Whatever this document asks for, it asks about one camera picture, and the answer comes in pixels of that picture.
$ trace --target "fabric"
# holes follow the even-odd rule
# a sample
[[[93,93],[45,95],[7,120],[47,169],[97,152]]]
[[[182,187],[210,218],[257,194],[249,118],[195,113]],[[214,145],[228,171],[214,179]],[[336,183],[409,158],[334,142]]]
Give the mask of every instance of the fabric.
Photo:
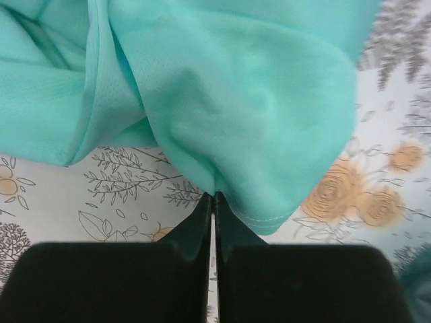
[[[157,143],[270,234],[353,131],[379,2],[0,0],[0,151],[64,166]]]
[[[401,273],[400,281],[415,323],[431,322],[431,247]]]

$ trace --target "garment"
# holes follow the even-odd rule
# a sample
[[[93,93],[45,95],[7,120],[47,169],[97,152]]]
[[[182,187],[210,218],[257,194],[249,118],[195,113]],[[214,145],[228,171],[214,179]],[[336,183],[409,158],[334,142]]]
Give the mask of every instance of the garment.
[[[379,2],[0,0],[0,152],[159,145],[270,234],[353,131]]]
[[[431,247],[422,250],[399,279],[414,322],[431,322]]]

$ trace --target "tablecloth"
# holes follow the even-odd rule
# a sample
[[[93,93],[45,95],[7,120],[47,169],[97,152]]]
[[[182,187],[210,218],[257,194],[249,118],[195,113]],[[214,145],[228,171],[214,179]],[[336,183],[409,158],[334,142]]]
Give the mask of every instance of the tablecloth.
[[[430,31],[431,0],[383,3],[358,65],[355,133],[297,211],[264,240],[369,244],[396,273],[431,244]],[[0,288],[32,244],[158,241],[202,194],[159,149],[99,147],[64,168],[2,155]],[[209,322],[218,321],[216,279],[213,254]]]

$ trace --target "floral pattern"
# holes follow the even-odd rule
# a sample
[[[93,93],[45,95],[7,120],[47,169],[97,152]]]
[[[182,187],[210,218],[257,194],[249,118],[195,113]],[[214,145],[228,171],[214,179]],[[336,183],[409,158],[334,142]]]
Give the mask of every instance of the floral pattern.
[[[358,65],[356,131],[265,240],[369,244],[395,272],[431,244],[430,33],[431,0],[383,3]],[[159,149],[99,147],[68,168],[0,156],[0,289],[30,244],[155,242],[202,194]],[[211,252],[207,321],[214,323],[214,242]]]

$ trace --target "printed flower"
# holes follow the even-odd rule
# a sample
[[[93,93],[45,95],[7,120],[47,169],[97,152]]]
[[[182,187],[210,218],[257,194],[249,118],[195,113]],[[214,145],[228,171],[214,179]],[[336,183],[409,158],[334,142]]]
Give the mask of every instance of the printed flower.
[[[337,160],[302,202],[302,210],[321,221],[338,220],[354,206],[361,187],[357,167],[352,162]]]
[[[14,195],[18,191],[18,185],[12,180],[12,170],[6,165],[0,165],[0,194]]]
[[[403,203],[397,192],[384,188],[361,194],[357,206],[359,216],[365,223],[373,227],[383,227],[400,219]]]
[[[162,227],[159,223],[159,228],[152,234],[143,234],[151,239],[152,242],[157,242],[162,239],[166,234],[172,231],[173,227]]]
[[[389,158],[389,169],[398,172],[410,172],[418,167],[424,152],[417,145],[402,144]]]

